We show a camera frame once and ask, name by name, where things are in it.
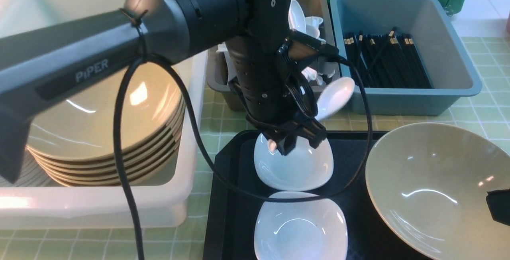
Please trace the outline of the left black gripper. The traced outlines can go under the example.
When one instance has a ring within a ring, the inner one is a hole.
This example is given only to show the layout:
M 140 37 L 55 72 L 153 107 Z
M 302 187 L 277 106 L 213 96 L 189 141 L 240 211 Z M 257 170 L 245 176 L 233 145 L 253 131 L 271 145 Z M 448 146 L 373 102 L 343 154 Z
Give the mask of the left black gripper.
M 327 138 L 324 125 L 315 119 L 314 93 L 301 70 L 312 60 L 288 56 L 286 40 L 272 50 L 253 36 L 226 42 L 235 67 L 231 90 L 240 97 L 247 119 L 267 140 L 268 151 L 288 155 L 297 137 L 316 149 Z

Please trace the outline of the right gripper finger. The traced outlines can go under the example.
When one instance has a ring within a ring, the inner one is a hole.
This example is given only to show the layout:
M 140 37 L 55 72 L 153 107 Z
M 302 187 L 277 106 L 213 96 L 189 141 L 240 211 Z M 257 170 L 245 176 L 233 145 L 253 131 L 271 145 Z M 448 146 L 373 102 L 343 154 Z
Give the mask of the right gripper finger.
M 488 191 L 486 203 L 492 220 L 503 225 L 510 225 L 510 190 L 500 189 Z

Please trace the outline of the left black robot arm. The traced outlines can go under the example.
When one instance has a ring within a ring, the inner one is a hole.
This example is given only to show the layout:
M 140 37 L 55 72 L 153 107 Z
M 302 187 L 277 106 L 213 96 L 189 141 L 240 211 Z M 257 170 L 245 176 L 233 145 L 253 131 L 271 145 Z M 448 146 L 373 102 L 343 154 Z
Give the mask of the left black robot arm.
M 302 69 L 326 47 L 288 27 L 291 0 L 126 0 L 122 8 L 1 39 L 1 176 L 13 183 L 37 114 L 113 73 L 171 67 L 212 46 L 237 45 L 231 82 L 247 119 L 283 155 L 326 129 L 301 101 Z

